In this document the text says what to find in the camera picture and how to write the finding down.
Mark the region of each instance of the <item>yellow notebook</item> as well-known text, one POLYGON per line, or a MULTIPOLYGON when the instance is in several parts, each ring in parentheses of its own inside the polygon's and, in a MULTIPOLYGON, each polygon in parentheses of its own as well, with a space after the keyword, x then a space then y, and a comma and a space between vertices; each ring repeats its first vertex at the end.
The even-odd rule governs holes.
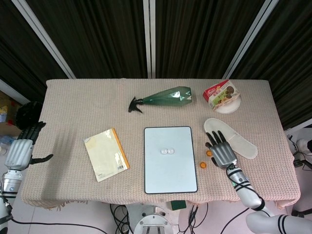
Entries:
POLYGON ((84 140, 98 182, 130 168, 114 128, 84 140))

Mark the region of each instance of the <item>green object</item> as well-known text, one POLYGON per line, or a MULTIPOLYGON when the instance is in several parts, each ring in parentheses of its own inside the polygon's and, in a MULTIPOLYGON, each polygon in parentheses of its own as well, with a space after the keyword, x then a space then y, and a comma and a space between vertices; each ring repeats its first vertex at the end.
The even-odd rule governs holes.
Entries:
POLYGON ((136 99, 134 97, 129 106, 129 112, 142 111, 137 105, 156 105, 156 106, 184 106, 192 102, 192 91, 190 87, 178 86, 172 89, 161 91, 145 98, 136 99))
POLYGON ((186 202, 183 201, 171 201, 171 208, 173 211, 186 208, 186 202))

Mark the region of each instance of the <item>cardboard box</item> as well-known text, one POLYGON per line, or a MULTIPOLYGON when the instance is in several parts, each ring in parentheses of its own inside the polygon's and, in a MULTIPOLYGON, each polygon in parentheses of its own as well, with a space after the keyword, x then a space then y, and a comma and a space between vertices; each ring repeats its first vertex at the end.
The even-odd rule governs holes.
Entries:
POLYGON ((203 97, 208 102, 210 107, 215 110, 216 108, 230 103, 239 97, 240 93, 229 79, 211 86, 206 89, 203 97))
POLYGON ((21 130, 15 126, 15 114, 20 105, 8 99, 0 100, 0 135, 17 137, 21 130))

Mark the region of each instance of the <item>table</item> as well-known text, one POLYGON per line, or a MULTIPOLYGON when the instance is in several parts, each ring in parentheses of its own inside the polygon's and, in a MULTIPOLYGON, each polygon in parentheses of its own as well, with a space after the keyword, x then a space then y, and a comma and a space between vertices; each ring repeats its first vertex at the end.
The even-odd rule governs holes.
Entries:
POLYGON ((22 189, 22 200, 51 208, 69 201, 102 201, 115 204, 188 200, 238 201, 225 171, 207 158, 208 138, 203 124, 214 117, 224 121, 258 147, 258 156, 238 156, 238 166, 265 200, 278 207, 294 204, 300 190, 293 156, 282 129, 270 86, 264 80, 233 80, 242 95, 232 114, 213 112, 202 97, 216 79, 76 79, 49 80, 40 116, 46 122, 35 144, 33 156, 54 154, 46 162, 31 165, 22 189), (140 106, 128 113, 134 96, 144 98, 176 86, 189 86, 193 102, 183 107, 140 106), (193 134, 198 191, 156 194, 144 192, 144 128, 190 126, 193 134), (83 139, 114 127, 130 163, 130 169, 97 182, 83 139), (201 169, 199 163, 207 162, 201 169))

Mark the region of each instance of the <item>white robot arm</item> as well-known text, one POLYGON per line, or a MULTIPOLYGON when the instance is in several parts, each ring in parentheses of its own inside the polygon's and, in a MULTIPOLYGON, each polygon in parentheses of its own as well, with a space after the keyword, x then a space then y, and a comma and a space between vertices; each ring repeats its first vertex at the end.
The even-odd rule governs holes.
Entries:
POLYGON ((223 134, 218 131, 207 133, 211 142, 206 146, 213 152, 213 162, 216 166, 225 169, 226 175, 232 182, 242 203, 253 210, 248 214, 246 223, 248 228, 256 234, 312 234, 312 221, 288 215, 276 215, 265 206, 265 201, 253 189, 243 171, 236 167, 237 158, 223 134))
POLYGON ((20 188, 22 181, 21 172, 25 170, 29 164, 46 162, 53 155, 45 158, 32 158, 33 146, 36 143, 40 130, 45 123, 39 122, 21 132, 18 139, 13 141, 5 165, 9 171, 1 177, 0 186, 0 234, 6 234, 7 222, 13 219, 11 214, 12 205, 20 188))

